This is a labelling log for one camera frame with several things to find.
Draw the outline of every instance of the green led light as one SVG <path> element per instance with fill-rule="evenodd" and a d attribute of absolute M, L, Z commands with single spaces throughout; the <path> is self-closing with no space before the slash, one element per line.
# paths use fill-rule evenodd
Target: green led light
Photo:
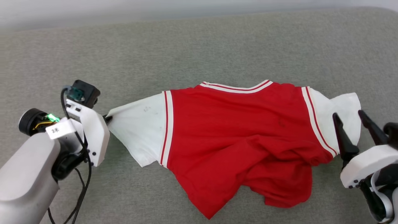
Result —
<path fill-rule="evenodd" d="M 59 122 L 59 118 L 54 116 L 53 114 L 48 114 L 47 118 L 52 122 Z"/>

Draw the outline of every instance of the red and white jersey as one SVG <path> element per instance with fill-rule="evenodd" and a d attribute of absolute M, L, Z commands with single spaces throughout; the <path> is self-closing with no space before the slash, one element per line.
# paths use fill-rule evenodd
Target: red and white jersey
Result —
<path fill-rule="evenodd" d="M 310 87 L 265 80 L 252 88 L 203 82 L 112 109 L 110 131 L 134 159 L 174 173 L 211 218 L 241 185 L 265 204 L 292 207 L 311 194 L 311 166 L 339 153 L 332 114 L 359 140 L 355 93 L 328 99 Z"/>

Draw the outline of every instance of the gray couch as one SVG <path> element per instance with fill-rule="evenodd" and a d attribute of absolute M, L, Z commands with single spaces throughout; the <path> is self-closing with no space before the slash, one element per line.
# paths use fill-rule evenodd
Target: gray couch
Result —
<path fill-rule="evenodd" d="M 329 98 L 356 92 L 379 125 L 398 118 L 398 14 L 380 8 L 45 29 L 2 39 L 0 166 L 27 139 L 18 132 L 19 116 L 33 107 L 61 116 L 61 87 L 75 79 L 100 89 L 101 114 L 202 81 L 250 87 L 270 79 Z M 359 147 L 372 145 L 362 128 Z M 86 164 L 79 168 L 86 178 Z M 291 209 L 266 206 L 241 187 L 208 221 L 170 171 L 155 163 L 139 167 L 111 136 L 77 223 L 374 223 L 360 190 L 342 186 L 340 170 L 339 158 L 314 167 L 311 198 Z M 75 172 L 60 182 L 51 204 L 56 223 L 73 210 L 80 190 Z M 42 223 L 49 223 L 47 215 Z"/>

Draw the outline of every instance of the white wall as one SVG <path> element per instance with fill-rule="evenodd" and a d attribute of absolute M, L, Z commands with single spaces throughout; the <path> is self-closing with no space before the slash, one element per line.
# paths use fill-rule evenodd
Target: white wall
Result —
<path fill-rule="evenodd" d="M 398 11 L 398 0 L 1 0 L 0 27 L 26 30 L 345 6 Z"/>

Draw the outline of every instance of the wire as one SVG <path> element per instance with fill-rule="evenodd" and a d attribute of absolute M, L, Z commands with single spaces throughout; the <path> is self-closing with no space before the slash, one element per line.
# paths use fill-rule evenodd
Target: wire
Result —
<path fill-rule="evenodd" d="M 67 88 L 63 88 L 62 91 L 61 91 L 61 106 L 62 106 L 62 110 L 64 111 L 64 114 L 65 114 L 66 118 L 70 119 L 70 116 L 68 114 L 68 111 L 66 110 L 65 101 L 64 101 L 64 94 L 65 94 L 65 92 L 67 90 L 68 90 Z M 83 147 L 82 151 L 85 154 L 85 157 L 86 157 L 86 159 L 88 161 L 88 177 L 87 177 L 87 181 L 86 181 L 86 186 L 82 190 L 82 193 L 80 194 L 80 197 L 78 199 L 78 202 L 77 202 L 77 205 L 76 205 L 76 211 L 75 211 L 75 214 L 74 214 L 74 217 L 73 217 L 72 224 L 75 224 L 75 222 L 76 222 L 77 215 L 79 214 L 79 210 L 80 210 L 80 207 L 81 207 L 81 205 L 83 203 L 84 196 L 86 195 L 86 192 L 87 192 L 88 184 L 90 183 L 91 172 L 92 172 L 91 159 L 90 159 L 90 155 L 88 154 L 87 147 L 83 143 L 81 137 L 79 136 L 79 134 L 77 132 L 75 132 L 75 135 L 76 135 L 77 139 L 79 140 L 80 144 L 82 145 L 82 147 Z"/>
<path fill-rule="evenodd" d="M 80 171 L 79 171 L 77 168 L 75 168 L 75 170 L 76 170 L 77 174 L 79 175 L 80 182 L 82 182 L 82 186 L 83 186 L 82 192 L 83 192 L 83 189 L 85 188 L 85 185 L 84 185 L 84 181 L 83 181 L 82 175 L 80 174 Z M 52 216 L 52 214 L 51 214 L 50 208 L 47 209 L 47 212 L 48 212 L 48 214 L 49 214 L 49 219 L 50 219 L 50 221 L 51 221 L 51 224 L 55 224 L 55 221 L 54 221 L 53 216 Z M 64 224 L 67 224 L 67 223 L 69 222 L 69 220 L 72 218 L 72 216 L 73 216 L 73 214 L 74 214 L 75 212 L 76 212 L 76 207 L 73 209 L 72 213 L 71 213 L 71 214 L 69 215 L 69 217 L 66 219 L 66 221 L 64 222 Z"/>
<path fill-rule="evenodd" d="M 41 123 L 38 123 L 34 129 L 36 129 L 39 125 L 42 125 L 42 124 L 52 124 L 52 123 L 54 123 L 54 122 L 52 122 L 52 121 L 41 122 Z"/>
<path fill-rule="evenodd" d="M 49 213 L 49 218 L 50 218 L 51 223 L 52 223 L 52 224 L 55 224 L 54 219 L 53 219 L 53 216 L 51 215 L 50 208 L 47 209 L 47 212 Z"/>

